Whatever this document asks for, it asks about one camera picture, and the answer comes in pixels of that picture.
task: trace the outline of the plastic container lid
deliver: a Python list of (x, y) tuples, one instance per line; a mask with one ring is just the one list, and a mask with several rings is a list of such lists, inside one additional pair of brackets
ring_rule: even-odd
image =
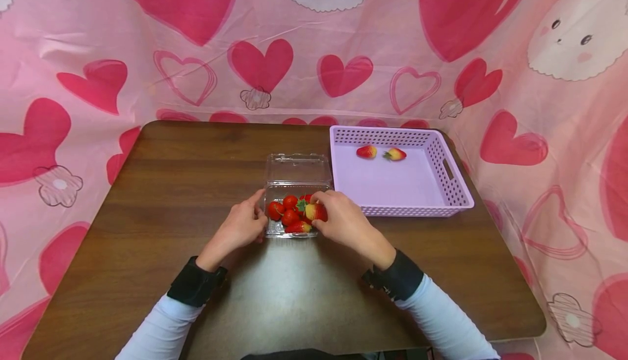
[(330, 185), (329, 160), (321, 154), (270, 154), (266, 160), (266, 183)]

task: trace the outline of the strawberry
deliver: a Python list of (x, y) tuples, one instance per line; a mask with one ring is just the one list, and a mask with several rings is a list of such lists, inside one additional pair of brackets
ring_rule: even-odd
[(297, 209), (304, 217), (303, 220), (313, 221), (319, 219), (321, 221), (327, 221), (327, 210), (325, 206), (320, 203), (305, 203), (305, 200), (300, 200), (297, 203)]
[(309, 204), (305, 206), (305, 216), (309, 220), (319, 219), (321, 221), (327, 221), (327, 210), (325, 206), (320, 203)]
[(294, 195), (288, 195), (283, 199), (283, 206), (287, 208), (296, 208), (299, 200)]
[(394, 147), (384, 153), (384, 158), (389, 161), (401, 161), (406, 156), (407, 154), (404, 152), (404, 150), (400, 150)]
[(283, 214), (283, 217), (281, 217), (281, 223), (286, 226), (298, 223), (299, 221), (301, 221), (301, 217), (299, 217), (297, 212), (292, 210), (291, 208), (286, 210), (286, 212), (284, 212)]
[(268, 205), (268, 218), (273, 221), (281, 219), (283, 212), (286, 211), (284, 206), (279, 202), (271, 202)]
[(285, 233), (309, 233), (311, 230), (312, 230), (312, 227), (310, 224), (305, 223), (303, 221), (298, 221), (290, 225), (289, 227), (287, 227), (284, 232)]
[(357, 149), (357, 157), (368, 158), (371, 160), (377, 156), (377, 149), (375, 146), (364, 146)]
[(311, 194), (306, 194), (306, 195), (302, 195), (301, 198), (299, 198), (299, 200), (303, 199), (305, 200), (305, 202), (310, 203), (311, 198), (312, 198)]

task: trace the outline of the purple plastic basket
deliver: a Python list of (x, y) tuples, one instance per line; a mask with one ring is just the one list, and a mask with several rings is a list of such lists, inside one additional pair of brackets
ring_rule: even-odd
[[(357, 203), (365, 215), (450, 217), (474, 207), (474, 200), (445, 139), (431, 129), (330, 128), (334, 188)], [(365, 160), (357, 148), (373, 145), (377, 157)], [(403, 161), (383, 154), (398, 147)]]

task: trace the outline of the wrist strap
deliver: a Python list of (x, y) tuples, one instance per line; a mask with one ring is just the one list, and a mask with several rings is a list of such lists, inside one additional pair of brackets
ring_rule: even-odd
[(167, 296), (183, 304), (202, 307), (212, 291), (225, 281), (227, 269), (220, 267), (214, 273), (206, 272), (196, 264), (193, 256), (170, 285)]
[(408, 256), (397, 249), (392, 265), (381, 271), (373, 266), (362, 279), (373, 289), (384, 290), (386, 295), (397, 301), (406, 301), (421, 285), (425, 273)]

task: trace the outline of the light blue sleeve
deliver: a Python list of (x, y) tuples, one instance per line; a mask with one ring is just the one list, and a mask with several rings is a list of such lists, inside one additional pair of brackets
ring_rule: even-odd
[(445, 359), (500, 359), (467, 314), (427, 274), (412, 296), (395, 304), (412, 314), (425, 337)]
[(202, 310), (163, 295), (116, 360), (178, 360), (190, 326)]

